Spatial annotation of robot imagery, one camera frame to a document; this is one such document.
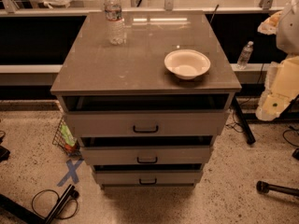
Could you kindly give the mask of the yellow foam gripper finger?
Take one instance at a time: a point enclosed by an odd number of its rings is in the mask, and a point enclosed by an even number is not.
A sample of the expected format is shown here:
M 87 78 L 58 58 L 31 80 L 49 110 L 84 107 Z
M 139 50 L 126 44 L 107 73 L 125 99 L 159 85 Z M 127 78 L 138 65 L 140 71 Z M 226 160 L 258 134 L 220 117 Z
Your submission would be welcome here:
M 257 31 L 264 35 L 275 35 L 277 33 L 280 15 L 281 11 L 272 14 L 258 26 Z
M 259 120 L 278 118 L 299 95 L 299 57 L 281 63 L 271 62 L 264 81 L 264 91 L 255 115 Z

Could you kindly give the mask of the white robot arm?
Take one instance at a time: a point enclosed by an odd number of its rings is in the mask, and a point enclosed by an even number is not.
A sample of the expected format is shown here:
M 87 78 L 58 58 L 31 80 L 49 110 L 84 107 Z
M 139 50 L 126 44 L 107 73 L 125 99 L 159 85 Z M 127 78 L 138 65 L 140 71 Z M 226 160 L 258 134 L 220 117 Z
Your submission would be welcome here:
M 287 54 L 281 63 L 270 63 L 255 111 L 259 120 L 271 121 L 299 95 L 299 0 L 291 0 L 282 11 L 263 21 L 258 31 L 276 34 L 277 48 Z

